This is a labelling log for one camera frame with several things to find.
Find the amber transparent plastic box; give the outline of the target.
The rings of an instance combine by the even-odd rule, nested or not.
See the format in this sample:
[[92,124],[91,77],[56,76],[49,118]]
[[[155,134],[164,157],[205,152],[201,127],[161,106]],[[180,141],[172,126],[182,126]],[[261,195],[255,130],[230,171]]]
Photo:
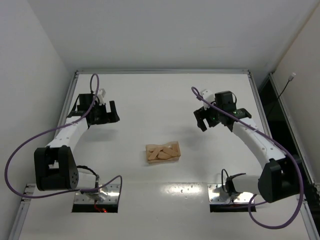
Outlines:
[[171,141],[166,144],[147,144],[145,152],[146,161],[150,165],[177,162],[181,157],[178,141]]

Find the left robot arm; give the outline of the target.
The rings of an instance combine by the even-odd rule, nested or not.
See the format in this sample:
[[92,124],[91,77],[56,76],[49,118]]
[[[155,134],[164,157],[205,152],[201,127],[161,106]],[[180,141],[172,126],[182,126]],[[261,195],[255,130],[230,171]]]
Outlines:
[[107,112],[105,90],[99,89],[93,107],[86,117],[76,122],[89,109],[94,95],[79,94],[62,128],[46,147],[34,152],[36,186],[40,191],[88,190],[98,186],[95,173],[79,172],[73,151],[82,135],[93,125],[116,123],[120,120],[115,102]]

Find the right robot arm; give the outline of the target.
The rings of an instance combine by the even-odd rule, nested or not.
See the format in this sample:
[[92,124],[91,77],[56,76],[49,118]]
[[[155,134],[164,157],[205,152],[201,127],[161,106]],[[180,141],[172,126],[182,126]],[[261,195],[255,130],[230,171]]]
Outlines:
[[273,203],[304,190],[299,161],[269,136],[260,132],[252,115],[245,108],[237,108],[237,97],[231,91],[212,93],[192,87],[203,106],[194,111],[197,126],[205,132],[218,124],[227,127],[248,147],[259,162],[260,175],[238,173],[226,178],[222,185],[229,195],[250,192]]

